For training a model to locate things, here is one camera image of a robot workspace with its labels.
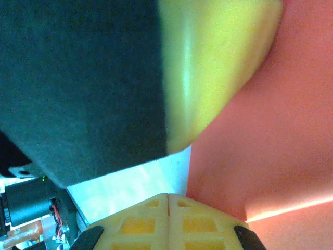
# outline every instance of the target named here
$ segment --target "yellow object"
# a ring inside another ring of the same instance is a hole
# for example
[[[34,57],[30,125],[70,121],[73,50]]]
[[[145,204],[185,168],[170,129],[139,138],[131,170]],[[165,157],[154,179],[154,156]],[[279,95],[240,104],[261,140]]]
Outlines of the yellow object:
[[[159,194],[98,221],[94,250],[242,250],[234,226],[247,224],[177,194]]]
[[[279,0],[159,0],[168,153],[190,145],[267,55]]]

